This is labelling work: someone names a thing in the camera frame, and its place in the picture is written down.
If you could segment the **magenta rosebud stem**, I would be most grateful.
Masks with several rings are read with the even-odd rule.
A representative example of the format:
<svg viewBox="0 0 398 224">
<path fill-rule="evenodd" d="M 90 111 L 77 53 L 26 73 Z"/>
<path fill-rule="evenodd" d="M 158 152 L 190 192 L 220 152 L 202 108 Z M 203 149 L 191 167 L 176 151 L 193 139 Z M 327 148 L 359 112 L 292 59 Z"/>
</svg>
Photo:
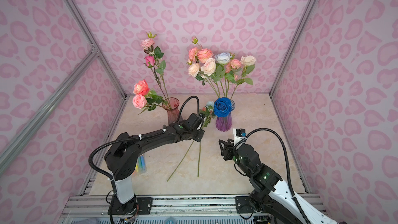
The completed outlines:
<svg viewBox="0 0 398 224">
<path fill-rule="evenodd" d="M 169 94 L 165 86 L 164 68 L 161 66 L 163 61 L 159 62 L 155 56 L 149 55 L 145 57 L 145 64 L 152 71 L 154 79 L 163 95 L 163 98 L 166 100 L 169 98 Z"/>
</svg>

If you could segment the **large pink spray rose stem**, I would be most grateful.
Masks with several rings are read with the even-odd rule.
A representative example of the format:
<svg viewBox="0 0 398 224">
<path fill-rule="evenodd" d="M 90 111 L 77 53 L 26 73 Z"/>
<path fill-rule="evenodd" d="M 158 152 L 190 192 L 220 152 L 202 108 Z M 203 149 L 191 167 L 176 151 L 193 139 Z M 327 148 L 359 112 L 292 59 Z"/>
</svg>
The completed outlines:
<svg viewBox="0 0 398 224">
<path fill-rule="evenodd" d="M 192 63 L 204 64 L 209 58 L 214 58 L 214 53 L 210 49 L 204 48 L 200 45 L 199 40 L 196 37 L 192 38 L 192 43 L 194 44 L 194 47 L 188 51 L 188 66 Z"/>
</svg>

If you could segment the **red glass vase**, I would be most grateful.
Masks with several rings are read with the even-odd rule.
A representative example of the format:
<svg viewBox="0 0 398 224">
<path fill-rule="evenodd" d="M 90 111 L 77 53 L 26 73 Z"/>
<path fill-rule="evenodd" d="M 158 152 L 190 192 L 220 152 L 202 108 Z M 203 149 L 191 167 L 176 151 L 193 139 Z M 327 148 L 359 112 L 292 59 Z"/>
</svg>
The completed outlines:
<svg viewBox="0 0 398 224">
<path fill-rule="evenodd" d="M 172 124 L 178 122 L 181 118 L 179 111 L 179 100 L 175 97 L 169 97 L 162 103 L 162 107 L 167 112 L 167 122 Z"/>
</svg>

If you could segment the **small pink spray rose stem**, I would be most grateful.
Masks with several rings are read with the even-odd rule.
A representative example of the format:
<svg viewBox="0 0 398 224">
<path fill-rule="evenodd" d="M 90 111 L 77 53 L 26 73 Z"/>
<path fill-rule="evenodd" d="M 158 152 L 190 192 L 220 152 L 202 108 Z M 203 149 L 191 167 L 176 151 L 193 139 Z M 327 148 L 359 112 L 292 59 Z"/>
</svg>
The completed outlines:
<svg viewBox="0 0 398 224">
<path fill-rule="evenodd" d="M 166 62 L 164 60 L 164 53 L 162 52 L 161 48 L 155 44 L 155 38 L 156 34 L 152 34 L 151 32 L 147 33 L 147 38 L 141 40 L 140 46 L 143 50 L 143 52 L 146 54 L 146 56 L 152 55 L 155 56 L 155 58 L 161 62 L 163 61 L 163 64 L 161 65 L 164 68 L 164 72 L 166 69 Z"/>
</svg>

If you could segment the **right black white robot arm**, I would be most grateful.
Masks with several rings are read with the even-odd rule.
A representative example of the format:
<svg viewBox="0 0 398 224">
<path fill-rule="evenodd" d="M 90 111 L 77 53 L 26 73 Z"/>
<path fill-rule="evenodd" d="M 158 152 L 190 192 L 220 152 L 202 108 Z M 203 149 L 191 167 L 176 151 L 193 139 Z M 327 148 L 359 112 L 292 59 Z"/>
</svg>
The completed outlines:
<svg viewBox="0 0 398 224">
<path fill-rule="evenodd" d="M 220 152 L 225 161 L 233 160 L 249 177 L 254 188 L 249 195 L 249 205 L 254 212 L 275 216 L 284 224 L 335 224 L 335 220 L 320 212 L 304 198 L 291 191 L 288 182 L 277 172 L 261 162 L 251 145 L 234 148 L 232 140 L 219 140 Z"/>
</svg>

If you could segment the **single pink rose stem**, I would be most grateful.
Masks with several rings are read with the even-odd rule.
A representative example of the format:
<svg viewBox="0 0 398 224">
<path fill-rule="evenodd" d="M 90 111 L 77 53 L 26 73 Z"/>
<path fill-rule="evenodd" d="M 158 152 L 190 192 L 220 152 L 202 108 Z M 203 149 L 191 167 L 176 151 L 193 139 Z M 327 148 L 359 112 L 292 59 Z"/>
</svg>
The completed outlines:
<svg viewBox="0 0 398 224">
<path fill-rule="evenodd" d="M 132 103 L 135 108 L 140 110 L 140 114 L 147 111 L 154 111 L 157 107 L 162 107 L 165 102 L 164 98 L 159 95 L 135 95 Z"/>
</svg>

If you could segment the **pack of coloured markers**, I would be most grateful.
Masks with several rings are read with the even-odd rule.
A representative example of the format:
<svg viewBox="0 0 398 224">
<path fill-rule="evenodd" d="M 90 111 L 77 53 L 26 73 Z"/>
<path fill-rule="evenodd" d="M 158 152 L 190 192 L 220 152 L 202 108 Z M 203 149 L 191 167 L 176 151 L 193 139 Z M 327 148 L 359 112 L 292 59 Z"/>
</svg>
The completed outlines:
<svg viewBox="0 0 398 224">
<path fill-rule="evenodd" d="M 144 155 L 139 156 L 137 159 L 136 167 L 135 167 L 135 174 L 140 175 L 147 172 L 145 157 Z"/>
</svg>

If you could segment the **salmon pink rose stem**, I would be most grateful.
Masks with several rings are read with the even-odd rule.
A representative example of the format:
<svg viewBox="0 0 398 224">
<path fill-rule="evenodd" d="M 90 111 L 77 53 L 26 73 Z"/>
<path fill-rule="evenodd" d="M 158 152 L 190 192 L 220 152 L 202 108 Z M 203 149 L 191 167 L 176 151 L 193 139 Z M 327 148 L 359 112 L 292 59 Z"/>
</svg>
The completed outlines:
<svg viewBox="0 0 398 224">
<path fill-rule="evenodd" d="M 151 90 L 145 80 L 141 80 L 138 83 L 135 84 L 134 90 L 133 90 L 134 96 L 135 95 L 157 95 L 157 93 L 154 90 Z"/>
</svg>

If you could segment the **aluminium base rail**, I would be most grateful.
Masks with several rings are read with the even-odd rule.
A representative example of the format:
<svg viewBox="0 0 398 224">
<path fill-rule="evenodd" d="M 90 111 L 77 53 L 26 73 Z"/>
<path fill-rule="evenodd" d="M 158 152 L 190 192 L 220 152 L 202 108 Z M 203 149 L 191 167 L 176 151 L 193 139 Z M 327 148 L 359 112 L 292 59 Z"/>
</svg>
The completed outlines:
<svg viewBox="0 0 398 224">
<path fill-rule="evenodd" d="M 153 195 L 138 196 L 137 207 L 124 213 L 114 205 L 109 214 L 110 197 L 70 197 L 61 213 L 60 224 L 96 219 L 98 224 L 152 224 L 168 218 L 176 223 L 240 224 L 273 221 L 274 213 L 257 213 L 249 206 L 249 195 Z"/>
</svg>

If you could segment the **purple blue glass vase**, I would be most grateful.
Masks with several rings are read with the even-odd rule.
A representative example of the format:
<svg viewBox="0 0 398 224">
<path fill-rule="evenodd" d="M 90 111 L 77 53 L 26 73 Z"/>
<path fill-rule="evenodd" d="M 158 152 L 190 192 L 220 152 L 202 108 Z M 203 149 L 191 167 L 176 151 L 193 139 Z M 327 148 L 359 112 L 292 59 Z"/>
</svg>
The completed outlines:
<svg viewBox="0 0 398 224">
<path fill-rule="evenodd" d="M 232 101 L 232 111 L 235 109 L 235 103 Z M 227 117 L 217 117 L 216 128 L 221 132 L 227 132 L 232 127 L 232 112 L 228 114 Z"/>
</svg>

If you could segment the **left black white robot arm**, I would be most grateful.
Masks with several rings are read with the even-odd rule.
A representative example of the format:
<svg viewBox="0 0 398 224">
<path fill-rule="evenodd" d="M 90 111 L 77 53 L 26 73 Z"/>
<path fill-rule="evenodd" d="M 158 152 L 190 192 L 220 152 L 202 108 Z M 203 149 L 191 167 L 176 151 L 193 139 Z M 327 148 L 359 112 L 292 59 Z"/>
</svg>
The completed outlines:
<svg viewBox="0 0 398 224">
<path fill-rule="evenodd" d="M 200 142 L 204 136 L 203 123 L 204 116 L 193 113 L 186 120 L 164 125 L 153 132 L 139 135 L 129 135 L 126 132 L 120 134 L 104 155 L 114 193 L 108 214 L 137 213 L 138 200 L 131 177 L 141 155 L 168 144 L 189 140 Z"/>
</svg>

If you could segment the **cream peach rose stem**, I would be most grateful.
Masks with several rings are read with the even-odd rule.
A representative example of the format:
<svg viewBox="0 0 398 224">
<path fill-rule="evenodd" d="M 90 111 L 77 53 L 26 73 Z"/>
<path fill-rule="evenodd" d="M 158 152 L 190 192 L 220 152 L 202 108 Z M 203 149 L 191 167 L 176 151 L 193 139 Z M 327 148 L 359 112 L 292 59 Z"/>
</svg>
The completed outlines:
<svg viewBox="0 0 398 224">
<path fill-rule="evenodd" d="M 202 78 L 199 76 L 199 72 L 200 72 L 200 68 L 202 67 L 203 64 L 200 63 L 192 63 L 189 68 L 188 68 L 188 74 L 195 78 L 197 81 L 201 82 L 202 86 L 206 86 L 209 84 L 205 84 L 203 85 L 203 80 Z"/>
</svg>

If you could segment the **pale blue white rose stem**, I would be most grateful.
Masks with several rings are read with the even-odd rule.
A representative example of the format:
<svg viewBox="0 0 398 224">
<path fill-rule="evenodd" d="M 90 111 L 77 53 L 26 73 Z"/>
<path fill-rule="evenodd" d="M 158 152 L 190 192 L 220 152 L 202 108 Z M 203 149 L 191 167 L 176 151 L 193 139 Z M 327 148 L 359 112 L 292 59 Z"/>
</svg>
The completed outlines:
<svg viewBox="0 0 398 224">
<path fill-rule="evenodd" d="M 229 92 L 229 81 L 225 78 L 225 75 L 231 71 L 230 62 L 233 56 L 229 52 L 223 52 L 215 55 L 216 71 L 215 76 L 219 78 L 218 83 L 221 86 L 221 90 L 224 97 L 228 97 Z"/>
</svg>

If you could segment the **diagonal aluminium frame bar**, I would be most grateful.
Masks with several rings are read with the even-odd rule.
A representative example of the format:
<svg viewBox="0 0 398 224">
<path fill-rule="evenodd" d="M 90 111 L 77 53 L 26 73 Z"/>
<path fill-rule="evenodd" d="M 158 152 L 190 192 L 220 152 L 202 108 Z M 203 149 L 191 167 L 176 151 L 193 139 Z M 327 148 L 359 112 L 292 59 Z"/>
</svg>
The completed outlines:
<svg viewBox="0 0 398 224">
<path fill-rule="evenodd" d="M 35 115 L 33 115 L 33 118 L 14 136 L 10 144 L 1 154 L 1 175 L 11 166 L 13 161 L 27 146 L 27 143 L 31 140 L 33 135 L 43 126 L 49 116 L 60 105 L 72 87 L 80 80 L 81 76 L 96 58 L 97 49 L 94 48 L 39 108 Z"/>
</svg>

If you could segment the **large cream rose stem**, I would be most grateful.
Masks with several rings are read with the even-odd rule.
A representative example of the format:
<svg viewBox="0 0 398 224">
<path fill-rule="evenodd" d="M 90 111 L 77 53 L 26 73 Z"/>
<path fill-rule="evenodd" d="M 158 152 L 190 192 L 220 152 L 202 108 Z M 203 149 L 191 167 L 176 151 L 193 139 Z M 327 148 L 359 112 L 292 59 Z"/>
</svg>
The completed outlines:
<svg viewBox="0 0 398 224">
<path fill-rule="evenodd" d="M 220 88 L 218 81 L 221 78 L 216 73 L 216 61 L 214 58 L 209 58 L 200 68 L 199 76 L 203 80 L 203 85 L 209 84 L 213 91 L 216 93 L 218 98 L 221 98 Z"/>
</svg>

